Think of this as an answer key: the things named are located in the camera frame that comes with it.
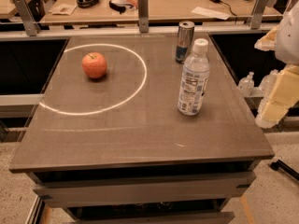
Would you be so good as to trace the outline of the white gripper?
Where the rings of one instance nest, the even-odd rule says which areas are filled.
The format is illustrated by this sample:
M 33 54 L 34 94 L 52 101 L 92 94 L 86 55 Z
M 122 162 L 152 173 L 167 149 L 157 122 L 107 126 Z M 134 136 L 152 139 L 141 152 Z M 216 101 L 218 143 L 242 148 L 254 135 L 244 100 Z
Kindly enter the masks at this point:
M 271 76 L 255 118 L 257 126 L 270 129 L 299 102 L 299 1 L 284 14 L 279 26 L 260 38 L 254 48 L 275 50 L 276 58 L 288 63 L 275 76 Z

